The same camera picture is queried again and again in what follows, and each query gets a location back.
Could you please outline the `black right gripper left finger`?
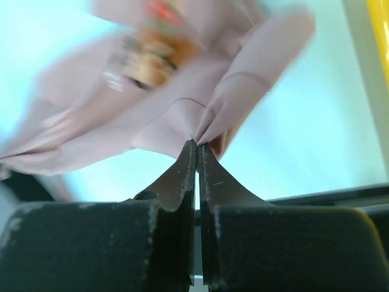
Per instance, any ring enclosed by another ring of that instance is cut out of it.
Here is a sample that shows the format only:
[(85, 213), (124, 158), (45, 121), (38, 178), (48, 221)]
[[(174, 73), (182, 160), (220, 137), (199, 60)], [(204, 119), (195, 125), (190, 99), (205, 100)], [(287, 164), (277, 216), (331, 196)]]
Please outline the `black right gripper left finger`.
[(26, 203), (1, 236), (2, 291), (188, 291), (196, 146), (133, 199)]

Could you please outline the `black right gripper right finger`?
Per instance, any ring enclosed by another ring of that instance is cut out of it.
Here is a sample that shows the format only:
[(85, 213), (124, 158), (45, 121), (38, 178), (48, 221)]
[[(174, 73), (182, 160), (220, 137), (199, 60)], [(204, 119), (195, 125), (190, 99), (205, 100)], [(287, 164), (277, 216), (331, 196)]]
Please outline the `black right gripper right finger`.
[(388, 259), (357, 209), (276, 206), (198, 148), (203, 281), (210, 291), (387, 291)]

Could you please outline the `pink t shirt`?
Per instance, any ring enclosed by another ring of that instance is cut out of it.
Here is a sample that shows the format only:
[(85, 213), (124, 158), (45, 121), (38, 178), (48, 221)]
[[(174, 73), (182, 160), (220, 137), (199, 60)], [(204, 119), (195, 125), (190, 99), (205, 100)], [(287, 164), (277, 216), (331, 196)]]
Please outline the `pink t shirt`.
[(173, 158), (186, 141), (220, 158), (315, 29), (306, 7), (265, 17), (255, 1), (94, 1), (124, 30), (40, 73), (1, 152), (10, 172), (60, 175), (132, 149)]

